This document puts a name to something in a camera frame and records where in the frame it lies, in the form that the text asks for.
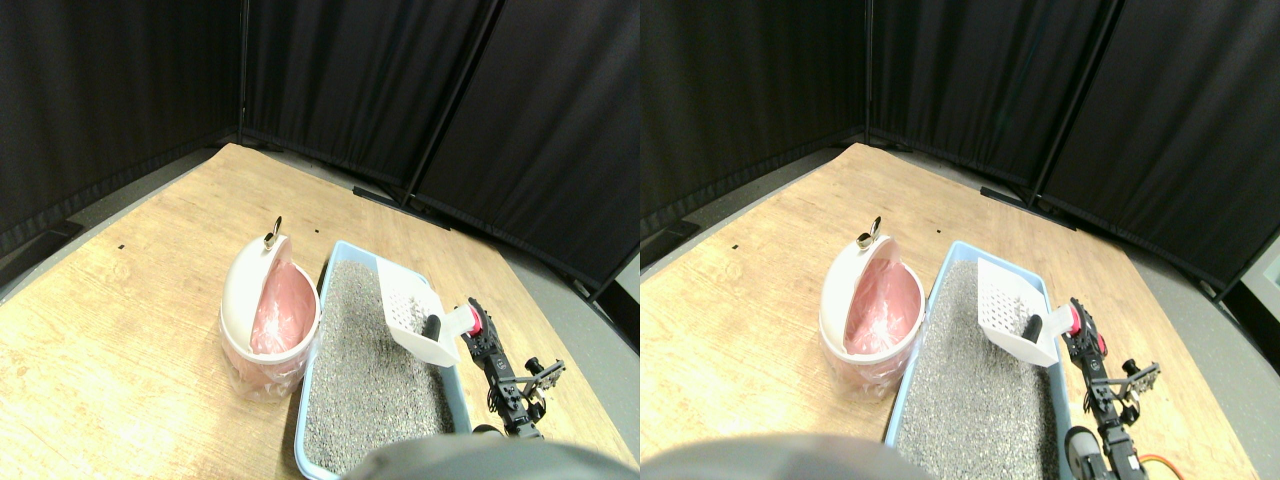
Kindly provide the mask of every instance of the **black curtain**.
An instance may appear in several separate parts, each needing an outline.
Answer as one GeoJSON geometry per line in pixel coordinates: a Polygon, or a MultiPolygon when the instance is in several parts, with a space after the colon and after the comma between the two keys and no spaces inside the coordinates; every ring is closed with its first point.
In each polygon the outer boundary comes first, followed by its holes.
{"type": "Polygon", "coordinates": [[[600,288],[639,244],[639,5],[508,1],[417,197],[600,288]]]}
{"type": "Polygon", "coordinates": [[[1105,12],[1083,1],[877,1],[873,134],[1029,187],[1105,12]]]}
{"type": "Polygon", "coordinates": [[[0,3],[0,255],[234,131],[239,10],[0,3]]]}
{"type": "Polygon", "coordinates": [[[861,1],[644,3],[641,234],[864,123],[861,1]]]}
{"type": "Polygon", "coordinates": [[[251,1],[246,134],[408,187],[486,4],[251,1]]]}
{"type": "Polygon", "coordinates": [[[1124,4],[1044,200],[1225,288],[1280,225],[1280,4],[1124,4]]]}

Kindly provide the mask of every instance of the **red component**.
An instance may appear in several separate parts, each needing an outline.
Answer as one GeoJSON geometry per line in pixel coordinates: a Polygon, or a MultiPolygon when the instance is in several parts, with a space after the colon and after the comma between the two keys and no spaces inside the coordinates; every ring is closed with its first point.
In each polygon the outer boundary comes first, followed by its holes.
{"type": "Polygon", "coordinates": [[[484,329],[484,325],[480,324],[480,312],[476,311],[476,307],[470,305],[467,308],[471,310],[471,320],[474,321],[474,324],[471,324],[471,332],[467,332],[467,334],[471,337],[479,335],[480,330],[484,329]]]}
{"type": "Polygon", "coordinates": [[[1071,306],[1071,329],[1068,330],[1068,333],[1070,333],[1071,337],[1080,333],[1080,314],[1075,311],[1074,305],[1071,306]]]}

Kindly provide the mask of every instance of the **gray floor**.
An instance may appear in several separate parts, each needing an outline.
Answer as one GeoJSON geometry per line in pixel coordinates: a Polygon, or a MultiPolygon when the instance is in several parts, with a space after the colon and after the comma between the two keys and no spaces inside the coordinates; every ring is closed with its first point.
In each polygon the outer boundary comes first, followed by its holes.
{"type": "MultiPolygon", "coordinates": [[[[783,187],[804,178],[808,173],[840,155],[840,148],[824,148],[774,170],[685,218],[705,227],[692,239],[658,260],[640,273],[641,282],[660,270],[680,255],[723,228],[733,219],[759,205],[783,187]]],[[[890,152],[910,164],[937,173],[954,182],[974,188],[991,187],[1005,195],[1010,192],[984,177],[960,169],[954,164],[920,152],[890,152]]],[[[1143,280],[1156,296],[1165,315],[1178,330],[1210,389],[1217,397],[1222,412],[1235,430],[1240,444],[1249,454],[1258,476],[1280,479],[1280,375],[1271,367],[1245,337],[1230,312],[1220,310],[1201,294],[1190,282],[1167,261],[1139,248],[1125,246],[1143,280]]]]}
{"type": "MultiPolygon", "coordinates": [[[[191,169],[198,166],[216,154],[216,150],[204,148],[191,155],[178,159],[164,168],[125,186],[124,188],[90,205],[84,210],[72,215],[69,220],[86,227],[77,238],[59,250],[55,255],[36,265],[24,276],[0,285],[0,303],[8,301],[14,293],[29,284],[37,276],[47,271],[61,259],[67,257],[77,247],[84,244],[97,232],[114,223],[120,216],[141,205],[169,183],[186,175],[191,169]]],[[[379,192],[379,189],[342,170],[307,159],[294,152],[264,152],[268,156],[310,173],[317,178],[333,182],[343,188],[361,186],[366,189],[379,192]]],[[[577,294],[575,294],[556,274],[536,259],[504,244],[498,246],[503,259],[520,278],[530,296],[538,302],[543,315],[550,321],[561,340],[573,355],[575,365],[570,369],[580,369],[586,381],[595,390],[608,412],[613,425],[622,434],[631,454],[640,458],[640,357],[622,342],[621,338],[600,319],[577,294]]],[[[0,268],[20,255],[22,248],[0,259],[0,268]]],[[[620,275],[620,283],[632,296],[639,298],[639,278],[636,268],[632,265],[620,275]]],[[[550,392],[552,401],[548,406],[549,416],[556,412],[556,392],[550,392]]]]}

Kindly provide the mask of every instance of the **gray litter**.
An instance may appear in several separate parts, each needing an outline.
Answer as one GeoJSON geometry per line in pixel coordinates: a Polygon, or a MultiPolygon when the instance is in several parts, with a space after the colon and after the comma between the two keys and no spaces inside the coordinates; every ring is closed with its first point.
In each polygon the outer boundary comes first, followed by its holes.
{"type": "Polygon", "coordinates": [[[388,443],[453,433],[439,369],[413,358],[387,329],[378,275],[355,261],[332,265],[329,275],[307,460],[342,475],[388,443]]]}
{"type": "Polygon", "coordinates": [[[957,261],[933,302],[896,448],[938,479],[1056,479],[1048,370],[978,326],[978,264],[957,261]]]}

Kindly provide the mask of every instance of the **metal pole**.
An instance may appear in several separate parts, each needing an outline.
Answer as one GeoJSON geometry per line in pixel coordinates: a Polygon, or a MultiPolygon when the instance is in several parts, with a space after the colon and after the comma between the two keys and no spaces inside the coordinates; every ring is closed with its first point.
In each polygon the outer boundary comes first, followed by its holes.
{"type": "Polygon", "coordinates": [[[462,69],[462,76],[458,77],[458,82],[453,84],[453,92],[449,95],[449,102],[444,106],[444,113],[440,115],[440,120],[435,123],[435,129],[431,131],[431,138],[426,142],[426,150],[422,151],[422,159],[417,161],[417,168],[413,169],[413,180],[410,183],[408,189],[404,191],[404,197],[401,198],[401,206],[408,205],[408,200],[413,197],[413,192],[422,183],[422,174],[426,169],[426,164],[435,156],[435,151],[440,147],[440,140],[444,137],[444,131],[448,128],[449,122],[453,119],[454,111],[458,109],[458,104],[462,102],[462,95],[467,91],[467,83],[471,82],[471,76],[475,74],[476,67],[480,65],[480,56],[484,54],[485,46],[489,44],[489,37],[493,35],[493,27],[498,24],[498,14],[502,13],[502,5],[506,0],[494,0],[489,4],[489,13],[485,14],[484,24],[480,26],[480,35],[476,36],[475,44],[471,45],[471,51],[467,52],[467,63],[462,69]]]}
{"type": "Polygon", "coordinates": [[[1107,6],[1107,15],[1102,19],[1102,28],[1098,31],[1098,37],[1093,40],[1093,47],[1089,50],[1089,63],[1084,65],[1084,74],[1080,77],[1080,82],[1075,84],[1075,91],[1071,93],[1071,102],[1068,104],[1066,116],[1062,118],[1062,123],[1057,127],[1057,133],[1053,134],[1053,143],[1050,147],[1048,156],[1044,157],[1044,165],[1041,166],[1036,187],[1032,189],[1030,198],[1027,200],[1028,207],[1036,206],[1036,201],[1044,193],[1044,183],[1048,180],[1048,173],[1057,161],[1057,155],[1062,152],[1062,145],[1066,143],[1066,132],[1075,123],[1075,115],[1080,111],[1080,104],[1084,102],[1084,93],[1088,92],[1089,83],[1093,82],[1093,74],[1097,73],[1098,64],[1102,60],[1102,52],[1106,50],[1107,41],[1111,40],[1111,31],[1115,29],[1115,22],[1120,17],[1123,3],[1124,0],[1114,0],[1107,6]]]}
{"type": "Polygon", "coordinates": [[[244,145],[244,83],[248,76],[248,0],[241,3],[241,100],[236,120],[236,143],[244,145]]]}
{"type": "Polygon", "coordinates": [[[865,106],[865,111],[863,111],[864,114],[863,143],[867,145],[872,145],[872,38],[874,37],[874,32],[872,31],[874,28],[873,27],[874,22],[872,22],[873,9],[874,9],[874,0],[867,0],[867,12],[863,15],[865,23],[864,26],[865,31],[863,33],[867,40],[867,58],[865,58],[867,68],[864,70],[864,74],[867,76],[864,82],[867,87],[867,97],[865,101],[863,102],[863,106],[865,106]]]}

